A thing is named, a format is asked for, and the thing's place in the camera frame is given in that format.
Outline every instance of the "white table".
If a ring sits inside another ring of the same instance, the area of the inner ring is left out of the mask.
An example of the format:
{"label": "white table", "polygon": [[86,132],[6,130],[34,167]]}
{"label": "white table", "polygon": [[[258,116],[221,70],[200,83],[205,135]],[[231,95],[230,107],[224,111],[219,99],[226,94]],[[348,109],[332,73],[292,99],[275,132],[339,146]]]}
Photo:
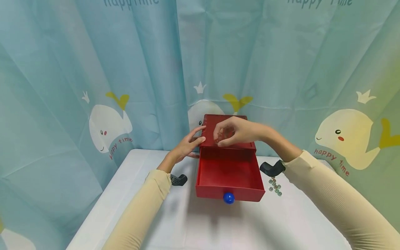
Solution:
{"label": "white table", "polygon": [[[101,249],[148,172],[167,151],[132,150],[82,224],[67,250]],[[278,158],[257,157],[274,164]],[[172,174],[188,177],[183,187],[171,187],[142,245],[145,250],[347,250],[345,238],[314,204],[289,183],[276,177],[282,196],[268,189],[260,202],[197,198],[194,185],[198,160],[185,158]]]}

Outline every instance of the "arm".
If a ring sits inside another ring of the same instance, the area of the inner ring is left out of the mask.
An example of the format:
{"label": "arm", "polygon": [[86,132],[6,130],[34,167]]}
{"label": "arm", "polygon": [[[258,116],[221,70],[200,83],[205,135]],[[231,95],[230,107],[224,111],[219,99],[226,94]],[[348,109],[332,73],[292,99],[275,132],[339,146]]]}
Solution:
{"label": "arm", "polygon": [[311,154],[270,127],[236,117],[228,120],[217,125],[214,138],[229,126],[234,127],[235,134],[218,145],[255,140],[267,143],[286,162],[284,174],[289,181],[310,198],[349,241],[352,249],[400,249],[400,235],[392,225],[350,184]]}
{"label": "arm", "polygon": [[103,250],[138,250],[154,220],[161,204],[170,191],[170,172],[177,162],[185,156],[197,157],[192,153],[205,138],[194,138],[196,132],[205,128],[198,127],[191,131],[176,148],[167,154],[156,170],[149,173],[141,189],[126,207]]}

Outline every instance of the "left hand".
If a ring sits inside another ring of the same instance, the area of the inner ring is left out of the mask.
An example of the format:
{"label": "left hand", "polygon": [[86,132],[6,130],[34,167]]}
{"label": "left hand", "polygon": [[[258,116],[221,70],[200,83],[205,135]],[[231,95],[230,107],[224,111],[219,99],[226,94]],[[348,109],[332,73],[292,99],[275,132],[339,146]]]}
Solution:
{"label": "left hand", "polygon": [[174,158],[175,163],[178,163],[183,160],[186,156],[192,157],[192,158],[199,158],[199,156],[192,151],[194,150],[195,147],[199,146],[201,143],[203,143],[206,138],[203,137],[194,137],[194,135],[202,130],[205,129],[206,126],[201,126],[197,127],[194,130],[192,130],[187,136],[183,138],[183,140],[173,149],[171,150],[168,154]]}

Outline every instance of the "beige sleeve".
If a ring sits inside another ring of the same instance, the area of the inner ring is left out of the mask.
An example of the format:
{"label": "beige sleeve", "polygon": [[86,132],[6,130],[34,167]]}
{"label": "beige sleeve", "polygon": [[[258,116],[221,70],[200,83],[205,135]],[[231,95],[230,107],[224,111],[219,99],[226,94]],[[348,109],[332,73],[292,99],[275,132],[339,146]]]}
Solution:
{"label": "beige sleeve", "polygon": [[149,173],[106,241],[104,250],[140,248],[150,224],[170,191],[170,177],[170,174],[161,170],[152,170]]}
{"label": "beige sleeve", "polygon": [[284,174],[344,235],[354,250],[400,250],[400,235],[350,184],[306,151]]}

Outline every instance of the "red drawer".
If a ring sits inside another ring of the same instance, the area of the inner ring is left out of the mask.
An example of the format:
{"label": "red drawer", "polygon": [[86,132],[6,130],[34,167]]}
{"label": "red drawer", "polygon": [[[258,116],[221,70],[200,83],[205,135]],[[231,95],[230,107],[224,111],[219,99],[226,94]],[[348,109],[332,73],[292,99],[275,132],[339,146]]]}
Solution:
{"label": "red drawer", "polygon": [[213,139],[217,123],[231,116],[204,116],[207,128],[202,132],[206,141],[200,145],[196,195],[201,198],[223,199],[231,193],[235,200],[259,202],[265,190],[256,158],[254,143],[219,148]]}

